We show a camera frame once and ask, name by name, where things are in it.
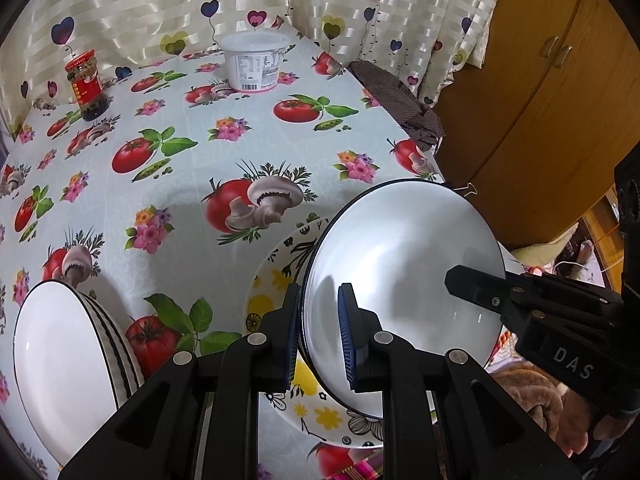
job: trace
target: product label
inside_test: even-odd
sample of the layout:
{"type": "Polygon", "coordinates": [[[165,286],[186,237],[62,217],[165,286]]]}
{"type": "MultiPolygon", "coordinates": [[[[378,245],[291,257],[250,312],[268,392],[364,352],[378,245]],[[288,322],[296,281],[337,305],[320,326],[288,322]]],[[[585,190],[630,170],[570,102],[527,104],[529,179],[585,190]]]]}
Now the product label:
{"type": "Polygon", "coordinates": [[[267,90],[278,81],[280,53],[238,56],[238,79],[242,90],[267,90]]]}
{"type": "Polygon", "coordinates": [[[79,105],[85,105],[93,101],[98,97],[98,95],[100,95],[100,92],[102,92],[102,87],[100,86],[100,81],[98,81],[97,73],[95,77],[89,81],[85,81],[83,79],[74,81],[71,83],[71,88],[74,91],[74,95],[76,96],[76,100],[79,105]]]}

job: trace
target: table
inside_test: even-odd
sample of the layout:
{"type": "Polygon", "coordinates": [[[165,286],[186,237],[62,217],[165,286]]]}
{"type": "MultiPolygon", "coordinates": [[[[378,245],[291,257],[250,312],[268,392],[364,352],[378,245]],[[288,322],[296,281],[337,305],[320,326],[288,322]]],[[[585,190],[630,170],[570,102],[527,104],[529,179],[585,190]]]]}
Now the table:
{"type": "MultiPolygon", "coordinates": [[[[256,268],[296,224],[385,180],[442,181],[431,173],[433,155],[409,157],[418,153],[413,141],[350,73],[292,27],[280,31],[290,47],[272,91],[234,93],[223,54],[201,52],[116,69],[110,108],[93,124],[75,104],[28,115],[2,173],[19,171],[24,181],[0,198],[0,416],[44,476],[55,478],[58,464],[22,408],[12,335],[28,290],[67,248],[89,249],[93,272],[78,288],[123,332],[155,313],[144,298],[164,294],[185,311],[204,298],[213,321],[194,349],[209,352],[219,343],[207,339],[212,331],[242,332],[256,268]],[[259,182],[248,189],[251,181],[259,182]],[[266,205],[282,186],[290,203],[242,208],[266,205]],[[230,222],[238,196],[248,200],[235,202],[230,222]]],[[[275,480],[321,478],[307,459],[318,440],[260,403],[264,468],[275,480]]]]}

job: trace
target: curtain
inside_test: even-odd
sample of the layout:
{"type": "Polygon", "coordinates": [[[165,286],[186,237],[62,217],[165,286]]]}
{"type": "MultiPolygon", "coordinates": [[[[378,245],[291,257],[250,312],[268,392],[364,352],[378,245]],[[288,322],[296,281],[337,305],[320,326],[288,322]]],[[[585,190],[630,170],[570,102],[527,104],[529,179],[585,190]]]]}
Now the curtain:
{"type": "Polygon", "coordinates": [[[95,49],[102,77],[110,78],[163,57],[211,48],[232,31],[277,27],[279,19],[291,22],[340,63],[369,60],[432,104],[442,86],[451,81],[452,72],[467,60],[481,64],[495,3],[31,0],[0,47],[0,130],[15,139],[40,96],[69,101],[63,67],[72,51],[77,55],[95,49]]]}

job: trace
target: plate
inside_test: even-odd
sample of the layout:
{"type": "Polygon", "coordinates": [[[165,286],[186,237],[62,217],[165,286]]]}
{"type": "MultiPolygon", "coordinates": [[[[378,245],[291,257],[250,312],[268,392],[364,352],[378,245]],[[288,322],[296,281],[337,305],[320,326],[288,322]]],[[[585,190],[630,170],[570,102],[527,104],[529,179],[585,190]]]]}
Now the plate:
{"type": "Polygon", "coordinates": [[[113,319],[95,300],[57,280],[40,282],[22,304],[14,369],[31,425],[60,465],[143,383],[113,319]]]}
{"type": "Polygon", "coordinates": [[[450,295],[446,272],[464,265],[504,277],[500,247],[460,195],[423,180],[388,181],[358,195],[331,221],[309,256],[302,290],[302,348],[321,387],[346,408],[382,418],[382,394],[351,391],[337,291],[352,283],[358,305],[417,349],[462,348],[484,365],[500,316],[450,295]]]}
{"type": "MultiPolygon", "coordinates": [[[[262,316],[282,306],[289,283],[302,282],[308,258],[330,218],[299,224],[260,264],[244,302],[245,334],[256,332],[262,316]]],[[[325,442],[345,447],[382,446],[382,422],[341,406],[320,386],[300,353],[291,389],[285,394],[266,394],[266,398],[294,428],[325,442]]]]}

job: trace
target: red jar lid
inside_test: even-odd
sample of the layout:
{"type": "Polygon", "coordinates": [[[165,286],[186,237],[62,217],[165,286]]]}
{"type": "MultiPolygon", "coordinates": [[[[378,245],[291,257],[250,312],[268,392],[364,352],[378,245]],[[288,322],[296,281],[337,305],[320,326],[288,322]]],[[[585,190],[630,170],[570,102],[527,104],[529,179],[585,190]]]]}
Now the red jar lid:
{"type": "Polygon", "coordinates": [[[86,60],[92,58],[95,54],[95,50],[88,50],[87,52],[85,52],[84,54],[80,54],[80,56],[73,58],[71,61],[69,61],[66,66],[65,66],[65,71],[69,71],[72,68],[75,68],[76,66],[80,65],[81,63],[84,63],[86,60]]]}

